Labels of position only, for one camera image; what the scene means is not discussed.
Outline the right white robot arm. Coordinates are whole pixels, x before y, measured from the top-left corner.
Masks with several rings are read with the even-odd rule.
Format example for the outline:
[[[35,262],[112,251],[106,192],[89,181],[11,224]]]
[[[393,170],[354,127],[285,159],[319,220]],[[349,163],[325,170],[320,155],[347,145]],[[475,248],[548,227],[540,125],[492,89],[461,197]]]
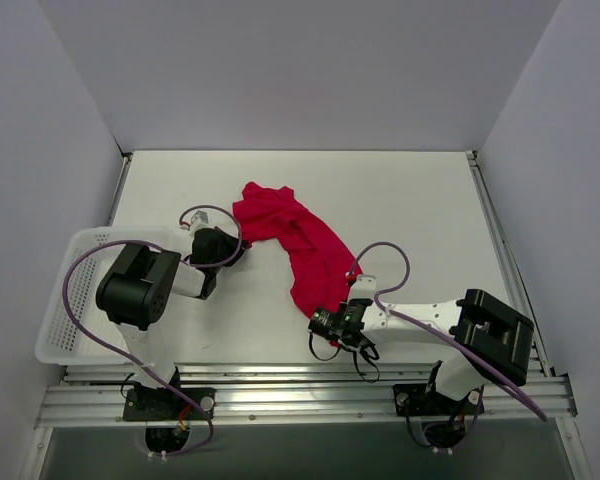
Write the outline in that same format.
[[[317,309],[309,331],[372,362],[384,344],[450,348],[423,390],[427,406],[439,413],[487,384],[511,392],[524,386],[534,337],[531,320],[480,289],[467,290],[459,300],[431,304],[352,298],[334,312]]]

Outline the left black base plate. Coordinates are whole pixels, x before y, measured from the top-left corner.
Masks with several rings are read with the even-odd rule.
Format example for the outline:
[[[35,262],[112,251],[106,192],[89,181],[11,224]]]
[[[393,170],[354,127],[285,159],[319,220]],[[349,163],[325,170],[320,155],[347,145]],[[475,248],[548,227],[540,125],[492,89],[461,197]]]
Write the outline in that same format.
[[[215,389],[183,388],[182,393],[197,402],[210,418],[213,417]],[[170,390],[134,385],[126,393],[122,418],[128,422],[175,421],[185,419],[184,411],[189,412],[189,420],[204,419],[200,412]]]

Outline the white perforated plastic basket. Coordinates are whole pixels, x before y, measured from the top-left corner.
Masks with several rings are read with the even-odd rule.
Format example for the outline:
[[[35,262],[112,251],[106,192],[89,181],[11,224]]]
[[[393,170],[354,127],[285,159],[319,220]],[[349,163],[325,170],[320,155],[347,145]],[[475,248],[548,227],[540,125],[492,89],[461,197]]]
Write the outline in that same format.
[[[114,241],[149,242],[165,249],[174,245],[174,234],[166,227],[98,227],[76,233],[65,252],[35,346],[37,360],[60,366],[121,365],[127,360],[102,347],[81,332],[70,320],[63,302],[62,287],[69,267],[85,252]],[[109,246],[81,261],[67,287],[69,306],[86,329],[107,343],[126,349],[124,339],[106,314],[96,307],[95,294],[104,274],[122,247]]]

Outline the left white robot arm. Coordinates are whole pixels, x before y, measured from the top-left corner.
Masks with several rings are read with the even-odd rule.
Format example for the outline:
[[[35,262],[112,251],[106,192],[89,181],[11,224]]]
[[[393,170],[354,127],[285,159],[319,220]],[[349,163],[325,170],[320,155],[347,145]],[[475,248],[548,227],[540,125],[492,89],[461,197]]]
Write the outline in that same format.
[[[207,299],[220,270],[233,266],[248,247],[246,240],[219,227],[167,230],[159,242],[124,245],[97,287],[96,306],[140,361],[138,382],[150,388],[145,405],[157,418],[174,417],[182,405],[176,361],[164,339],[162,318],[169,300]]]

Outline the red t-shirt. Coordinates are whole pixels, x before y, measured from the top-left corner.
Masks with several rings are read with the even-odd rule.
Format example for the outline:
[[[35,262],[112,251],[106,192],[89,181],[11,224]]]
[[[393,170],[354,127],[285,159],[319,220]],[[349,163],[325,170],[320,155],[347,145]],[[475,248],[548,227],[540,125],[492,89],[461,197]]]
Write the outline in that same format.
[[[354,276],[354,255],[319,217],[296,200],[294,190],[245,185],[232,205],[246,242],[277,240],[287,253],[294,277],[290,295],[310,318],[317,309],[335,311],[347,300]]]

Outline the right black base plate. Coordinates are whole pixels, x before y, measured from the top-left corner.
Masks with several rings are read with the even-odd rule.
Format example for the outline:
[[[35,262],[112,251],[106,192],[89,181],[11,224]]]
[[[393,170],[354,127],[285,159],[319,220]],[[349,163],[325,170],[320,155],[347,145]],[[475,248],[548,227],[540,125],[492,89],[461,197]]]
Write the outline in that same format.
[[[469,396],[452,400],[429,389],[424,383],[394,384],[392,392],[395,412],[401,417],[456,418],[484,413],[484,407],[470,401]]]

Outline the aluminium extrusion rail frame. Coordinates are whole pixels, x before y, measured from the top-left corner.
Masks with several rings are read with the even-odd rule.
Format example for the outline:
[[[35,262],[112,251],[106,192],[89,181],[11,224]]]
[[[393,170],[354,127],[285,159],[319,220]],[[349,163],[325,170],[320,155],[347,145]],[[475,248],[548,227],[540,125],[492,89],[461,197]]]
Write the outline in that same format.
[[[385,364],[375,383],[344,363],[308,365],[184,364],[187,387],[215,389],[214,422],[225,425],[384,423],[397,419],[392,388],[429,375],[425,364]],[[39,428],[122,426],[120,385],[127,365],[73,366],[49,387]]]

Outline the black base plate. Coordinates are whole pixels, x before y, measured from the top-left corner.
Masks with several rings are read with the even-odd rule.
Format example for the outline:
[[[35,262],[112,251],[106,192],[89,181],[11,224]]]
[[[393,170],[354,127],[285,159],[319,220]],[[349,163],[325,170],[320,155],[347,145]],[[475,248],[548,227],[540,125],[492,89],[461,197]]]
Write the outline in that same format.
[[[469,396],[452,400],[429,389],[424,383],[394,384],[392,392],[395,412],[401,417],[456,418],[484,413],[484,407],[470,401]]]
[[[215,389],[183,388],[182,393],[197,402],[210,418],[213,417]],[[200,412],[170,390],[134,385],[126,393],[122,418],[128,422],[175,421],[185,419],[184,411],[189,412],[189,420],[204,419]]]

